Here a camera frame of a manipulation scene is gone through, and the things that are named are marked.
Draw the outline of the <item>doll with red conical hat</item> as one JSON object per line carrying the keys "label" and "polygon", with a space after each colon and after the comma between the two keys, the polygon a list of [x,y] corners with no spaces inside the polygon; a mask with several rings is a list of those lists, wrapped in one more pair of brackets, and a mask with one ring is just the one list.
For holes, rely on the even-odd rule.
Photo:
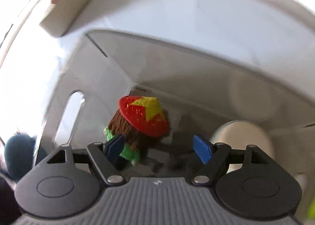
{"label": "doll with red conical hat", "polygon": [[104,129],[106,140],[123,135],[120,158],[135,165],[170,132],[170,123],[157,97],[124,96],[118,110]]}

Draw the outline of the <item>blue jeans leg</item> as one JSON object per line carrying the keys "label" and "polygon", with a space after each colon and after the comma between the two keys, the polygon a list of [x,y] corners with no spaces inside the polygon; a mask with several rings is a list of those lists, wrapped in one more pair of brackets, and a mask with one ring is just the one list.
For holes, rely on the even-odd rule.
{"label": "blue jeans leg", "polygon": [[36,138],[18,133],[12,136],[4,147],[4,158],[8,174],[17,183],[31,169]]}

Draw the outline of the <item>white round bowl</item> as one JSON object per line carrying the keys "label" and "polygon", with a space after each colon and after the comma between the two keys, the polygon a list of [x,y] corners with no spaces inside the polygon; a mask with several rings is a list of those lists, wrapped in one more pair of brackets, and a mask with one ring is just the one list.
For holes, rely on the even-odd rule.
{"label": "white round bowl", "polygon": [[256,145],[271,158],[275,150],[271,138],[259,126],[248,121],[230,121],[220,126],[209,139],[212,144],[222,142],[232,149],[245,150],[247,145]]}

